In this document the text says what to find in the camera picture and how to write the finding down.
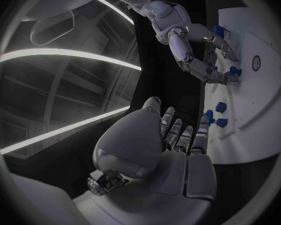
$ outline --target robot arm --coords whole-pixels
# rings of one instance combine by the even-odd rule
[[[207,83],[229,85],[238,82],[238,75],[234,76],[229,72],[222,74],[217,71],[215,63],[204,63],[194,57],[189,40],[198,43],[212,43],[222,51],[224,58],[234,62],[239,61],[237,55],[224,39],[214,34],[206,26],[192,23],[188,12],[182,6],[177,4],[172,7],[161,0],[120,1],[131,5],[138,14],[150,19],[156,32],[156,38],[162,44],[170,46],[176,62],[183,71],[191,73]]]

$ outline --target dark background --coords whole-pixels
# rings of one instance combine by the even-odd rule
[[[211,29],[213,25],[217,25],[218,9],[243,6],[239,0],[166,1],[182,5],[189,12],[193,23],[201,23]],[[273,4],[281,15],[281,0],[267,1]],[[7,3],[8,1],[5,1],[1,4],[0,9],[3,10]],[[148,19],[134,12],[131,13],[131,17],[135,23],[142,74],[129,112],[139,109],[147,98],[159,96],[162,101],[162,112],[173,106],[176,109],[176,117],[183,120],[183,126],[192,125],[195,128],[198,117],[203,113],[200,99],[204,97],[204,86],[199,80],[179,69],[169,47],[155,39]],[[203,59],[204,45],[192,44],[192,47],[195,56]],[[20,164],[14,160],[7,160],[9,168],[14,173],[60,187],[72,198],[76,197],[86,190],[85,178],[94,169],[92,149],[97,140],[123,116],[120,115],[76,133],[38,153],[33,161],[27,160]],[[276,158],[274,156],[246,164],[215,165],[218,182],[217,200],[206,223],[221,224],[242,208],[263,184]],[[0,203],[0,211],[7,211],[3,203]],[[4,217],[0,215],[1,223],[7,222],[8,217],[17,224],[18,217],[14,213],[5,213]],[[281,193],[256,224],[279,223],[280,220]]]

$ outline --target curved light strip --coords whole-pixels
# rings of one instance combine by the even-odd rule
[[[105,4],[106,6],[110,7],[111,9],[115,10],[117,13],[122,15],[125,19],[127,19],[130,23],[132,23],[134,25],[132,19],[130,17],[128,17],[125,13],[123,13],[122,11],[117,9],[115,6],[111,5],[109,2],[107,2],[105,0],[98,0],[98,1]]]
[[[139,71],[142,70],[142,68],[139,66],[135,66],[130,63],[116,60],[114,58],[110,58],[107,56],[101,56],[84,51],[75,51],[75,50],[59,49],[59,48],[32,48],[32,49],[11,51],[0,56],[0,63],[9,59],[21,58],[25,56],[34,56],[34,55],[62,55],[62,56],[74,56],[74,57],[87,58],[87,59],[96,59],[100,61],[122,65]]]
[[[65,127],[62,127],[62,128],[59,128],[57,130],[54,130],[54,131],[50,131],[50,132],[47,132],[45,134],[42,134],[42,135],[39,135],[39,136],[36,136],[36,137],[33,137],[33,138],[30,138],[30,139],[27,139],[25,141],[21,141],[17,144],[14,144],[14,145],[11,145],[11,146],[8,146],[8,147],[5,147],[3,149],[0,150],[0,153],[3,155],[3,154],[7,154],[7,153],[10,153],[14,150],[17,150],[17,149],[21,149],[23,147],[26,147],[30,144],[34,144],[34,143],[37,143],[39,141],[42,141],[44,139],[48,139],[50,137],[53,137],[55,135],[58,135],[58,134],[61,134],[61,133],[64,133],[66,131],[69,131],[69,130],[72,130],[72,129],[75,129],[75,128],[78,128],[78,127],[81,127],[83,125],[86,125],[86,124],[89,124],[89,123],[92,123],[92,122],[95,122],[95,121],[98,121],[100,119],[104,119],[108,116],[111,116],[111,115],[114,115],[114,114],[118,114],[120,112],[123,112],[123,111],[126,111],[130,108],[130,106],[126,106],[126,107],[123,107],[121,109],[118,109],[118,110],[115,110],[115,111],[111,111],[111,112],[107,112],[105,114],[102,114],[102,115],[99,115],[99,116],[95,116],[95,117],[92,117],[90,119],[87,119],[87,120],[84,120],[84,121],[80,121],[80,122],[77,122],[77,123],[74,123],[72,125],[69,125],[69,126],[65,126]]]

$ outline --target led light strip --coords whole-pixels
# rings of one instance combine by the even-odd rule
[[[100,61],[122,65],[139,71],[142,70],[142,68],[139,66],[135,66],[130,63],[116,60],[107,56],[101,56],[84,51],[75,51],[75,50],[67,50],[67,49],[59,49],[59,48],[32,48],[32,49],[24,49],[24,50],[8,52],[0,56],[0,63],[10,59],[21,58],[25,56],[34,56],[34,55],[62,55],[62,56],[73,56],[73,57],[80,57],[80,58],[87,58],[87,59],[96,59]]]
[[[108,116],[111,116],[111,115],[114,115],[114,114],[118,114],[120,112],[123,112],[123,111],[126,111],[130,108],[130,106],[126,106],[126,107],[123,107],[121,109],[118,109],[118,110],[115,110],[115,111],[111,111],[111,112],[107,112],[105,114],[102,114],[102,115],[99,115],[99,116],[95,116],[95,117],[92,117],[90,119],[87,119],[87,120],[84,120],[84,121],[80,121],[80,122],[77,122],[77,123],[74,123],[72,125],[69,125],[69,126],[65,126],[65,127],[62,127],[62,128],[59,128],[57,130],[54,130],[54,131],[50,131],[50,132],[47,132],[45,134],[42,134],[42,135],[39,135],[39,136],[36,136],[36,137],[33,137],[33,138],[30,138],[30,139],[27,139],[25,141],[21,141],[17,144],[14,144],[14,145],[11,145],[11,146],[8,146],[8,147],[5,147],[3,149],[0,150],[0,153],[3,155],[3,154],[7,154],[7,153],[10,153],[14,150],[17,150],[17,149],[21,149],[23,147],[26,147],[30,144],[34,144],[34,143],[37,143],[39,141],[42,141],[44,139],[47,139],[47,138],[50,138],[50,137],[53,137],[55,135],[58,135],[58,134],[61,134],[61,133],[64,133],[66,131],[69,131],[69,130],[72,130],[72,129],[75,129],[75,128],[78,128],[78,127],[81,127],[83,125],[86,125],[86,124],[89,124],[89,123],[92,123],[92,122],[95,122],[95,121],[98,121],[100,119],[104,119]]]
[[[128,17],[125,13],[123,13],[122,11],[117,9],[115,6],[111,5],[109,2],[107,2],[105,0],[98,0],[98,1],[105,4],[106,6],[110,7],[111,9],[115,10],[117,13],[122,15],[125,19],[127,19],[130,23],[132,23],[134,25],[132,19],[130,17]]]

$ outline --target circular button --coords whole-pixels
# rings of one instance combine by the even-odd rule
[[[259,56],[255,56],[252,61],[252,68],[254,71],[257,71],[261,67],[261,58]]]

